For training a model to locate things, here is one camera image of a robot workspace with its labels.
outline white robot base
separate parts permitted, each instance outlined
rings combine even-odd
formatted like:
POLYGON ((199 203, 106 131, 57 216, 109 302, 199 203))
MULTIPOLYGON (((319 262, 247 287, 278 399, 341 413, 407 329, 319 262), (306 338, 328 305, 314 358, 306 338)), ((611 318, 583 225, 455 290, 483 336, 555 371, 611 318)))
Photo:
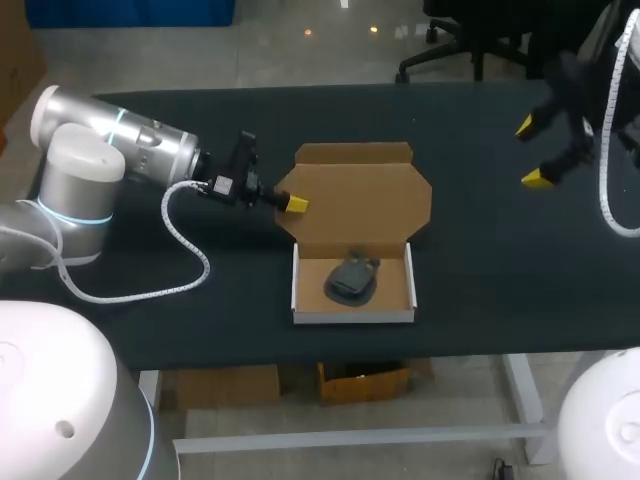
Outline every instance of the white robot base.
POLYGON ((3 480, 179 480, 173 443, 96 327, 43 303, 0 310, 3 480))

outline white cable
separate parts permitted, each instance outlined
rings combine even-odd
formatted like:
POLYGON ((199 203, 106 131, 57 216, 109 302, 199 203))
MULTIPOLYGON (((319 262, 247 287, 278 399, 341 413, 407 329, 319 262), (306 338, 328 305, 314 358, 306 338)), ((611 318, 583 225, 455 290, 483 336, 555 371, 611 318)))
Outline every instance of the white cable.
MULTIPOLYGON (((58 245, 58 248, 54 247, 51 243, 49 243, 46 240, 43 240, 40 237, 37 237, 30 233, 21 232, 20 230, 14 230, 12 228, 0 226, 0 233, 6 233, 8 235, 13 235, 15 237, 22 238, 23 240, 39 245, 45 250, 47 250, 53 257, 53 260, 55 261, 58 267, 58 274, 60 275, 60 279, 64 282, 64 284, 71 291, 71 293, 73 293, 76 297, 80 298, 81 300, 85 300, 87 302, 98 303, 98 304, 127 303, 127 302, 136 302, 139 300, 146 300, 149 298, 163 297, 166 295, 172 295, 174 293, 186 292, 187 290, 191 290, 201 285, 207 279, 207 277, 209 276, 209 273, 211 272, 211 266, 205 254, 202 253, 200 250, 198 250, 198 248, 196 248, 195 245, 189 242, 186 238, 184 238, 173 226, 173 223, 171 223, 171 220, 169 219, 169 211, 168 211, 169 200, 176 191, 182 188, 193 188, 196 190, 200 190, 200 188, 204 186, 206 186, 206 183, 204 182, 194 182, 194 181, 178 182, 165 192, 164 196, 162 197, 162 202, 160 204, 162 221, 167 227, 167 230, 169 231, 169 233, 176 240, 178 240, 178 242, 180 242, 181 245, 183 245, 196 257, 198 257, 198 259, 200 259, 200 261, 202 262, 203 270, 200 277, 198 277, 193 282, 187 285, 183 285, 181 287, 168 288, 166 290, 159 290, 156 292, 149 292, 149 293, 140 293, 136 295, 127 295, 124 297, 110 297, 110 298, 94 297, 93 295, 88 295, 84 293, 82 290, 80 290, 76 286, 75 283, 73 283, 73 280, 71 280, 71 277, 69 276, 69 272, 67 271, 67 267, 64 264, 64 259, 62 258, 62 255, 61 255, 62 236, 60 234, 60 229, 54 222, 51 222, 51 225, 53 226, 53 229, 56 232, 56 238, 58 238, 60 242, 58 245)), ((42 214, 47 216, 48 218, 48 215, 49 215, 48 213, 44 212, 42 209, 39 209, 39 211, 42 212, 42 214)))
POLYGON ((611 77, 611 86, 609 87, 609 98, 607 100, 607 109, 605 110, 604 120, 602 122, 602 141, 600 144, 600 178, 599 178, 599 194, 600 194, 600 210, 602 210, 602 216, 606 220, 607 224, 618 235, 628 238, 640 237, 640 227, 636 229, 629 229, 620 225, 609 208, 609 193, 607 191, 607 176, 609 169, 609 144, 611 141, 611 127, 613 124, 613 116, 616 111, 616 102, 618 100, 618 89, 620 87, 620 79, 622 78, 622 70, 624 68, 624 62, 627 56, 627 50, 629 49, 629 42, 633 35, 636 21, 640 9, 634 10, 627 20, 627 25, 624 28, 624 33, 620 40, 620 46, 618 48, 618 55, 616 56, 616 62, 613 67, 613 75, 611 77))

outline cardboard box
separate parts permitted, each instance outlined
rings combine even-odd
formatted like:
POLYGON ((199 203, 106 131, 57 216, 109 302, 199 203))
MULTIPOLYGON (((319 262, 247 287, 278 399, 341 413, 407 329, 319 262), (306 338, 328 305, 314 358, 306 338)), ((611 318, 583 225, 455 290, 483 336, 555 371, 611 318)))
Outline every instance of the cardboard box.
POLYGON ((409 369, 400 362, 343 367, 318 364, 318 388, 323 404, 391 400, 407 392, 409 369))
POLYGON ((279 189, 309 200, 304 215, 276 214, 296 239, 291 310, 296 324, 413 322, 417 308, 407 239, 429 221, 431 186, 407 143, 306 144, 279 189), (361 307, 330 300, 324 283, 352 250, 380 259, 361 307))
POLYGON ((178 410, 257 405, 280 398, 280 379, 276 365, 178 370, 174 389, 178 410))
POLYGON ((0 125, 5 125, 44 76, 24 0, 0 1, 0 125))

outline chair base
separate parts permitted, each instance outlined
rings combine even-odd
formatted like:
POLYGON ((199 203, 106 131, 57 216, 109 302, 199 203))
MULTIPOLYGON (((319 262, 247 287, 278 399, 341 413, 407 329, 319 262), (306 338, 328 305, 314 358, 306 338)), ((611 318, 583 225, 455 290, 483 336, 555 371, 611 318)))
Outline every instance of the chair base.
POLYGON ((484 75, 484 55, 491 53, 500 58, 509 60, 519 65, 526 65, 527 56, 520 52, 518 48, 522 41, 522 37, 515 35, 509 38, 509 44, 504 44, 499 39, 487 39, 477 36, 470 36, 458 24, 434 18, 429 24, 427 31, 427 43, 429 40, 437 38, 437 34, 429 33, 440 28, 445 32, 451 33, 454 38, 449 43, 439 47, 419 53, 413 57, 407 58, 400 63, 398 73, 396 74, 396 83, 409 83, 409 74, 407 68, 422 63, 431 62, 441 58, 450 57, 459 53, 471 53, 471 61, 473 63, 473 79, 477 82, 482 81, 484 75))

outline floor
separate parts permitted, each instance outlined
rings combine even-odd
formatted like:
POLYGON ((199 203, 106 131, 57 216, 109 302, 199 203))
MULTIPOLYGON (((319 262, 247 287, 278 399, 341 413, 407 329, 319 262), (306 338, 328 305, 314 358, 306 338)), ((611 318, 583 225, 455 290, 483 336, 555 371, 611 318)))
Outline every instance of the floor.
MULTIPOLYGON (((86 93, 388 83, 402 59, 426 48, 427 21, 421 0, 239 0, 230 28, 35 31, 49 73, 6 126, 10 143, 0 156, 0 201, 23 197, 31 183, 40 152, 28 138, 30 114, 52 83, 86 93)), ((441 34, 440 43, 446 40, 441 34)), ((470 81, 472 69, 461 55, 412 74, 414 82, 470 81)), ((523 71, 489 57, 485 78, 521 80, 523 71)), ((531 356, 545 402, 554 398, 576 358, 531 356)), ((414 378, 404 398, 326 408, 317 406, 300 368, 283 370, 291 388, 277 405, 167 415, 165 421, 195 437, 513 420, 494 358, 435 359, 435 378, 414 378)), ((183 478, 487 480, 495 457, 514 463, 518 479, 564 478, 557 464, 526 467, 517 441, 197 455, 183 459, 183 478)))

